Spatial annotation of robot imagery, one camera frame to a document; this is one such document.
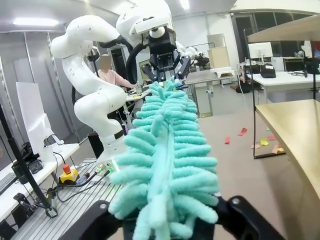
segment computer monitor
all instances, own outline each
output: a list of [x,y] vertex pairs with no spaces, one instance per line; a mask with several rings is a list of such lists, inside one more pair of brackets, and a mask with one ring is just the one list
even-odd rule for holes
[[[37,83],[17,82],[16,90],[20,103],[23,122],[34,154],[39,154],[42,161],[52,159],[52,151],[62,151],[64,141],[59,140],[51,130],[51,125],[40,97]],[[52,136],[56,143],[52,144],[51,154],[44,147],[44,140]]]
[[260,42],[249,44],[250,57],[252,59],[263,59],[273,57],[271,42]]

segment pink shirt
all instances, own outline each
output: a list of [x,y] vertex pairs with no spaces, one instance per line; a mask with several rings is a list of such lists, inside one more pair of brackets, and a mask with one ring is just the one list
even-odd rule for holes
[[99,70],[98,74],[99,74],[99,78],[101,78],[102,80],[110,84],[119,85],[119,86],[132,88],[132,89],[137,87],[137,85],[131,84],[128,80],[125,80],[122,76],[120,76],[118,73],[116,73],[113,70],[109,70],[108,72]]

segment teal chenille toy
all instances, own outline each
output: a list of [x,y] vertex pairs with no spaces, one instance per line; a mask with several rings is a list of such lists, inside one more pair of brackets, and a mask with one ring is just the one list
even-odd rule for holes
[[214,224],[220,188],[214,167],[207,157],[211,147],[199,132],[196,104],[180,83],[167,80],[163,88],[150,86],[153,96],[136,115],[136,129],[124,142],[128,151],[116,158],[127,166],[110,176],[117,185],[126,185],[109,205],[109,212],[123,220],[139,209],[133,240],[189,239],[196,218]]

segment ceiling light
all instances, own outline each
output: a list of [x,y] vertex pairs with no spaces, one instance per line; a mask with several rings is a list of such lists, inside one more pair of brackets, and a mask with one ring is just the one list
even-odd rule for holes
[[50,26],[53,27],[59,22],[49,18],[34,18],[34,17],[19,17],[13,22],[14,25],[25,25],[25,26]]
[[185,9],[185,10],[190,9],[189,0],[180,0],[180,3],[182,5],[183,9]]

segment shelf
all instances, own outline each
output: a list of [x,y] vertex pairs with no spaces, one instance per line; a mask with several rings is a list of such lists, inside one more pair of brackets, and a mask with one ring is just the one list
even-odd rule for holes
[[320,103],[281,102],[257,105],[256,111],[320,199]]
[[320,41],[320,15],[287,22],[248,36],[248,43]]

